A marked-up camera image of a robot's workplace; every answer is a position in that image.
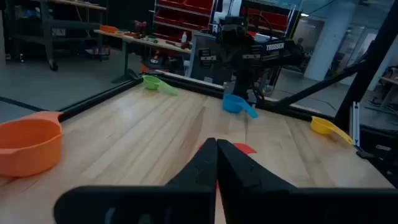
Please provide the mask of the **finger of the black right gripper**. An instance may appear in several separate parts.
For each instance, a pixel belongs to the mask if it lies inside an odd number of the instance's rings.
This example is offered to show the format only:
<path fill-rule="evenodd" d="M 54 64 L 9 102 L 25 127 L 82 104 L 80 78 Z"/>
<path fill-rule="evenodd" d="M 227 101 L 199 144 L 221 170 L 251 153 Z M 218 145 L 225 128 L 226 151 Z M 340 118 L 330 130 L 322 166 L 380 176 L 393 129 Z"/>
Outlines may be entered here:
<path fill-rule="evenodd" d="M 209 48 L 199 49 L 198 56 L 201 68 L 211 68 L 217 62 L 216 55 L 212 54 Z"/>
<path fill-rule="evenodd" d="M 258 62 L 261 59 L 261 46 L 250 46 L 248 52 L 242 55 L 243 60 Z"/>

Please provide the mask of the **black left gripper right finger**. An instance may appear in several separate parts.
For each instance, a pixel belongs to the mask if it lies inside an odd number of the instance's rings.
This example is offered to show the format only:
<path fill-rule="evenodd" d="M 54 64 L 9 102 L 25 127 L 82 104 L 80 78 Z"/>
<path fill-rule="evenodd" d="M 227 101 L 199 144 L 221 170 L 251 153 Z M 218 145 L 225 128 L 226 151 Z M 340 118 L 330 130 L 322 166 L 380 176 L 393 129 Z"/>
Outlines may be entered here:
<path fill-rule="evenodd" d="M 396 189 L 298 188 L 229 141 L 217 145 L 227 223 L 397 223 Z"/>

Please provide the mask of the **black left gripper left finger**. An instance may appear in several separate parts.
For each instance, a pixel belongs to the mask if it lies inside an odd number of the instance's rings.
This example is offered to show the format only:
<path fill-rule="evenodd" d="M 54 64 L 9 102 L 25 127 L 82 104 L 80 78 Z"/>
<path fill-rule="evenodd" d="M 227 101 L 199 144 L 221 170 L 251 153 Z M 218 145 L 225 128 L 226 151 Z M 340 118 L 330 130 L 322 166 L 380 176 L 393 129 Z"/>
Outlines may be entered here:
<path fill-rule="evenodd" d="M 84 185 L 55 202 L 56 223 L 214 223 L 217 142 L 208 138 L 164 185 Z"/>

